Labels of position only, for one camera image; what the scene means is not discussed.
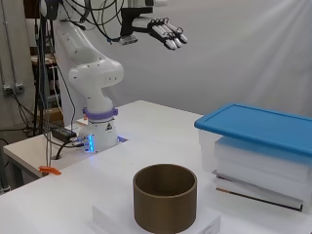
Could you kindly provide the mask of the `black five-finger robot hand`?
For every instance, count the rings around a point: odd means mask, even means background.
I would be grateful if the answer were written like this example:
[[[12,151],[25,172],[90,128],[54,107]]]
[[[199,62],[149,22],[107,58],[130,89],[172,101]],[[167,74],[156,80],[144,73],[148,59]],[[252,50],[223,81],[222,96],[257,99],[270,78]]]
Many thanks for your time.
[[[138,20],[141,15],[152,14],[152,7],[143,8],[123,8],[121,10],[122,25],[119,43],[130,45],[137,42],[135,33],[144,33],[161,42],[169,50],[177,50],[188,42],[181,27],[170,24],[168,18],[151,19],[146,27],[133,26],[133,22]]]

